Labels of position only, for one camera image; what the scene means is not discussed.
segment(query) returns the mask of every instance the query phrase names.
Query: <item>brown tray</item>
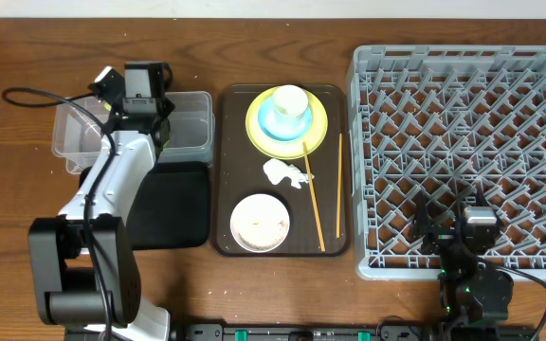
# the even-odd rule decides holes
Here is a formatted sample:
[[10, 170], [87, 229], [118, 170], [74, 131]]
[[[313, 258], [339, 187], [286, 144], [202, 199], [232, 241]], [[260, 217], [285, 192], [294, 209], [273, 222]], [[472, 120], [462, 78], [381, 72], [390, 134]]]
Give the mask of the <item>brown tray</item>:
[[[328, 132], [321, 145], [309, 154], [314, 186], [318, 199], [319, 218], [326, 251], [319, 249], [318, 229], [311, 204], [309, 187], [292, 188], [289, 179], [272, 185], [263, 171], [269, 156], [259, 152], [247, 137], [246, 113], [252, 100], [275, 84], [232, 85], [223, 95], [222, 114], [217, 143], [217, 181], [215, 189], [215, 224], [211, 242], [224, 256], [229, 257], [334, 257], [349, 246], [347, 226], [351, 226], [351, 185], [347, 136], [347, 113], [342, 91], [334, 85], [302, 85], [321, 101], [328, 116]], [[336, 238], [338, 134], [343, 132], [342, 204], [339, 239]], [[304, 158], [286, 161], [306, 171]], [[244, 250], [230, 232], [230, 216], [235, 206], [246, 196], [266, 193], [280, 199], [290, 213], [290, 231], [285, 241], [267, 253]]]

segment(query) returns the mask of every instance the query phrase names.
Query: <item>chopstick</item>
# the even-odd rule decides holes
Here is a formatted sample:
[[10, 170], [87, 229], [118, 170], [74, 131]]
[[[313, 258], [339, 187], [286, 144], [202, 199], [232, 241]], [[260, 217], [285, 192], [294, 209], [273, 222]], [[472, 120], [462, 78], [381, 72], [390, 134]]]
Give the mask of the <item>chopstick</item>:
[[340, 187], [342, 185], [342, 134], [338, 135], [337, 238], [340, 238]]
[[307, 157], [307, 144], [302, 142], [302, 152], [304, 153], [304, 163], [307, 165], [307, 176], [309, 179], [309, 189], [311, 189], [311, 203], [313, 203], [313, 212], [315, 213], [315, 223], [318, 225], [319, 247], [321, 252], [326, 251], [326, 245], [323, 243], [323, 234], [321, 233], [321, 222], [319, 221], [318, 201], [315, 198], [315, 188], [313, 187], [313, 177], [311, 176], [311, 167], [309, 167], [309, 158]]

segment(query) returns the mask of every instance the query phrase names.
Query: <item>white wall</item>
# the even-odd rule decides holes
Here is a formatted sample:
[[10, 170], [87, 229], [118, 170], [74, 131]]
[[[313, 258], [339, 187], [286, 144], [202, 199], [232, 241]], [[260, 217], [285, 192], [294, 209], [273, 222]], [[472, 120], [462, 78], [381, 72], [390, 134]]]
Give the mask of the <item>white wall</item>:
[[0, 17], [546, 19], [546, 0], [0, 0]]

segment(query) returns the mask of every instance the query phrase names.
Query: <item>gray dish rack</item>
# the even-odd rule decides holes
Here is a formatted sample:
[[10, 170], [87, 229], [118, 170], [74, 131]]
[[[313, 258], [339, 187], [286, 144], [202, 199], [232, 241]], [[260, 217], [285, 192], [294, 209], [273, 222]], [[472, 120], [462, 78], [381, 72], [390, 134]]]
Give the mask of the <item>gray dish rack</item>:
[[506, 225], [483, 257], [546, 279], [546, 46], [362, 46], [346, 81], [362, 278], [436, 279], [414, 197], [452, 224], [480, 188]]

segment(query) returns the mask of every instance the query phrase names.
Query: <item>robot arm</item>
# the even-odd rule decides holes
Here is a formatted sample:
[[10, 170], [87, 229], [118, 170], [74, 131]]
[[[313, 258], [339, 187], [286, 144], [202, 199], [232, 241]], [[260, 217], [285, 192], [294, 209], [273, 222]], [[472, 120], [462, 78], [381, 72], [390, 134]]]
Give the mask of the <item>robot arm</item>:
[[464, 208], [455, 227], [431, 223], [423, 193], [419, 193], [416, 205], [410, 234], [413, 238], [423, 238], [424, 253], [440, 255], [440, 299], [448, 313], [438, 330], [430, 335], [440, 335], [439, 339], [444, 341], [469, 337], [499, 340], [498, 324], [509, 317], [513, 280], [491, 266], [482, 269], [474, 254], [494, 246], [501, 233], [501, 219], [480, 191], [476, 205]]
[[[155, 165], [162, 141], [168, 140], [164, 63], [127, 63], [126, 79], [105, 68], [90, 85], [112, 110], [105, 125], [116, 155], [93, 197], [90, 224], [113, 332], [130, 340], [168, 340], [170, 314], [140, 295], [140, 275], [125, 224], [138, 188]], [[85, 196], [104, 168], [111, 144], [101, 142], [100, 155], [79, 191], [55, 218], [38, 218], [28, 234], [39, 316], [46, 324], [102, 331], [105, 322], [100, 287], [92, 268], [71, 268], [66, 260], [85, 250]]]

